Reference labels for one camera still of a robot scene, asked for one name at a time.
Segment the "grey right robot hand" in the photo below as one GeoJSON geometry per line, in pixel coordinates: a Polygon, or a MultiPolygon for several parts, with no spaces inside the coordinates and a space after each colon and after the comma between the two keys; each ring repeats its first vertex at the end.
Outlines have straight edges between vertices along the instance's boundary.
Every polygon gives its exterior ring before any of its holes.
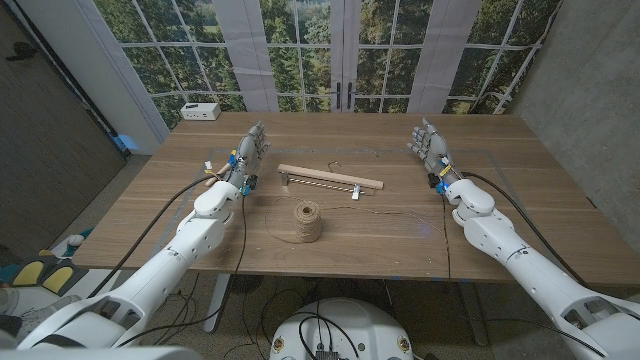
{"type": "Polygon", "coordinates": [[[407,147],[418,156],[427,172],[436,177],[443,188],[448,188],[462,179],[455,169],[445,138],[426,117],[422,118],[421,127],[413,129],[411,136],[412,140],[407,147]]]}

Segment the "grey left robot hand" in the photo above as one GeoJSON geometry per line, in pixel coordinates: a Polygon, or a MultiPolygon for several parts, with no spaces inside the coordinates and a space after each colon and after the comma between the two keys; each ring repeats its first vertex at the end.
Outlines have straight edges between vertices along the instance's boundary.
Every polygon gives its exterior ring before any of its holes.
{"type": "Polygon", "coordinates": [[[259,121],[241,139],[235,155],[235,164],[224,180],[242,190],[246,187],[255,190],[258,182],[257,172],[269,147],[265,125],[259,121]]]}

